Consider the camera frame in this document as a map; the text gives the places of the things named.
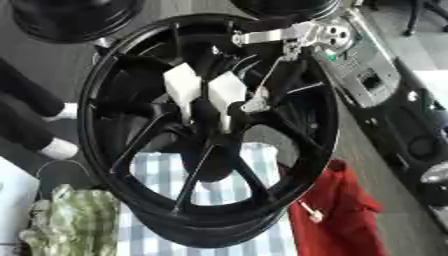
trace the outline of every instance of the floor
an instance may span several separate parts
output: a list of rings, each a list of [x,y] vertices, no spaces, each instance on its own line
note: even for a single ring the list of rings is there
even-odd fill
[[[0,0],[0,56],[9,60],[24,74],[42,84],[66,101],[76,101],[84,79],[92,67],[93,49],[90,45],[50,45],[26,37],[13,24],[6,0]],[[408,17],[408,8],[380,3],[381,11],[369,14],[391,48],[414,70],[448,69],[448,35],[439,33],[442,21],[423,15],[417,35],[400,36]],[[152,0],[146,1],[145,11],[119,35],[168,16],[196,13],[223,12],[241,14],[228,1],[218,0]],[[11,104],[19,104],[6,98]],[[23,115],[30,115],[23,110]],[[386,164],[362,134],[352,116],[344,108],[341,112],[341,136],[336,156],[346,159],[356,170],[361,184],[379,202],[384,212],[378,215],[378,226],[384,244],[392,256],[442,256],[448,255],[444,237],[427,213],[395,179]],[[76,124],[58,122],[48,125],[58,136],[76,141]],[[48,162],[36,154],[26,152],[16,145],[0,141],[0,155],[35,173]],[[70,180],[77,187],[87,186],[70,168],[60,168],[67,175],[60,175],[63,182]]]

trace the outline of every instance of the white sock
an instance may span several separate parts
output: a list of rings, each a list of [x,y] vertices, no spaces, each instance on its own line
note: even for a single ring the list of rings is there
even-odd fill
[[[78,114],[78,104],[77,103],[64,103],[64,108],[56,116],[43,117],[47,122],[53,122],[60,119],[76,119]]]
[[[64,160],[74,157],[78,153],[78,146],[69,141],[53,138],[50,145],[41,149],[40,152],[50,158]]]

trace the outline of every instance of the checkered tablecloth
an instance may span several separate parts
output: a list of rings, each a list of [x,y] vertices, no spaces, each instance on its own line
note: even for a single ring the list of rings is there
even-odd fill
[[[277,149],[261,143],[245,143],[241,156],[256,171],[266,186],[280,177],[276,162]],[[134,176],[148,188],[175,199],[187,177],[177,154],[140,153],[131,166]],[[198,183],[192,201],[197,205],[219,205],[250,197],[250,189],[239,174],[215,183]],[[221,249],[197,249],[165,240],[146,228],[122,204],[119,218],[117,255],[119,256],[296,256],[294,236],[287,215],[256,238]]]

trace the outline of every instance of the red cloth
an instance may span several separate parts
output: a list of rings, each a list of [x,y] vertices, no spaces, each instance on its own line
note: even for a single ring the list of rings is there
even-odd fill
[[[358,185],[345,162],[333,160],[300,200],[324,215],[316,224],[298,203],[290,206],[300,256],[386,255],[374,219],[381,207]]]

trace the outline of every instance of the white paper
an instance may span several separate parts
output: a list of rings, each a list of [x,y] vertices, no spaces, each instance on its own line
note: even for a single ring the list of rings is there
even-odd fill
[[[26,229],[39,180],[0,157],[0,244],[16,243]]]

